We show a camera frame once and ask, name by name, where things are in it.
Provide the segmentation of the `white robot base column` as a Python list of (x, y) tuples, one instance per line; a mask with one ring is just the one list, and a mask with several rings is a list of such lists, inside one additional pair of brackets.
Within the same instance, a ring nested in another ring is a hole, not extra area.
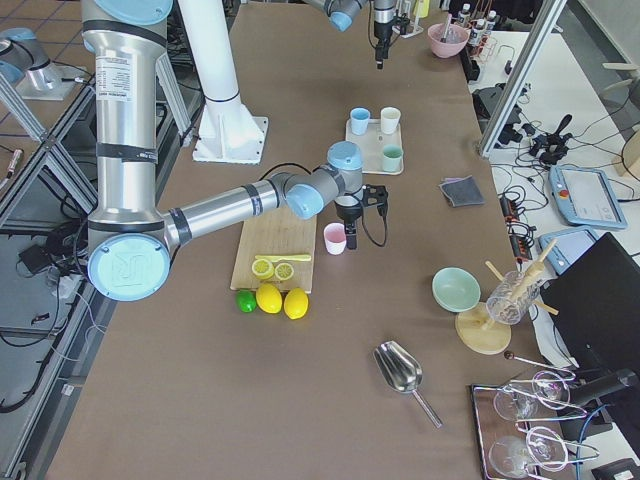
[(223, 4), (185, 0), (179, 8), (205, 99), (193, 159), (258, 164), (268, 119), (241, 100)]

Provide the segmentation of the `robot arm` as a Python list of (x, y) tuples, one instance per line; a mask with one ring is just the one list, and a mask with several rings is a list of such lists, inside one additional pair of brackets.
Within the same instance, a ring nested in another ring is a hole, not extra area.
[[(279, 173), (181, 208), (156, 205), (156, 80), (168, 61), (169, 1), (85, 1), (83, 38), (95, 55), (98, 203), (88, 218), (88, 277), (117, 301), (145, 298), (165, 283), (174, 254), (191, 240), (287, 206), (310, 219), (334, 204), (347, 224), (368, 185), (357, 145), (332, 145), (308, 175)], [(256, 164), (268, 121), (243, 104), (224, 8), (179, 3), (204, 95), (194, 157)]]
[(393, 45), (393, 27), (398, 26), (403, 20), (403, 17), (398, 15), (396, 1), (310, 0), (306, 1), (306, 4), (322, 11), (330, 24), (340, 32), (349, 29), (357, 15), (366, 5), (369, 5), (373, 19), (368, 21), (368, 26), (373, 27), (373, 33), (377, 39), (377, 43), (371, 46), (375, 52), (377, 69), (383, 69), (384, 61), (388, 59), (389, 50)]

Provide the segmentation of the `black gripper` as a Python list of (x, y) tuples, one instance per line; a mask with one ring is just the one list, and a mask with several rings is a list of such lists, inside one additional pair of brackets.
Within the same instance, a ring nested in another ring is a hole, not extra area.
[(357, 249), (356, 221), (364, 215), (364, 209), (376, 207), (383, 218), (388, 211), (388, 192), (384, 185), (364, 185), (354, 193), (346, 193), (335, 200), (336, 213), (344, 224), (346, 248)]
[(372, 9), (371, 13), (371, 35), (376, 39), (371, 41), (371, 45), (376, 48), (376, 68), (383, 69), (389, 48), (407, 32), (409, 17), (406, 13), (399, 13), (397, 9)]

